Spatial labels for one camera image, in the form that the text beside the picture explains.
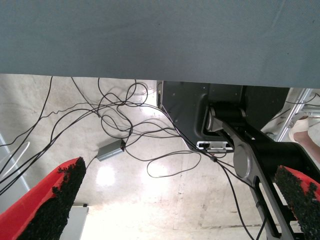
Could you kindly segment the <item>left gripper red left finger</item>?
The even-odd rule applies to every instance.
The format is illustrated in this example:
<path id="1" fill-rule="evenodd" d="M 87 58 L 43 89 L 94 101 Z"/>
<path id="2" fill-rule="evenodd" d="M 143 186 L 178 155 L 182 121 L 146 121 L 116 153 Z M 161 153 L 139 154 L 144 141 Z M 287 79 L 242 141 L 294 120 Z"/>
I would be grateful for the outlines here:
<path id="1" fill-rule="evenodd" d="M 57 166 L 0 215 L 0 238 L 58 240 L 85 174 L 82 157 Z"/>

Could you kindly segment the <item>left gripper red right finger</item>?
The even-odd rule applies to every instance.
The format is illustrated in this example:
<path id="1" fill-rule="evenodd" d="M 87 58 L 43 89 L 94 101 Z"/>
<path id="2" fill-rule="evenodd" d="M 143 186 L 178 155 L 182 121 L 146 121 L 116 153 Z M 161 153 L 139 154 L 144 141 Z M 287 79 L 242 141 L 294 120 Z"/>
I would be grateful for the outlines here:
<path id="1" fill-rule="evenodd" d="M 275 183 L 306 240 L 320 238 L 320 183 L 301 171 L 280 165 Z"/>

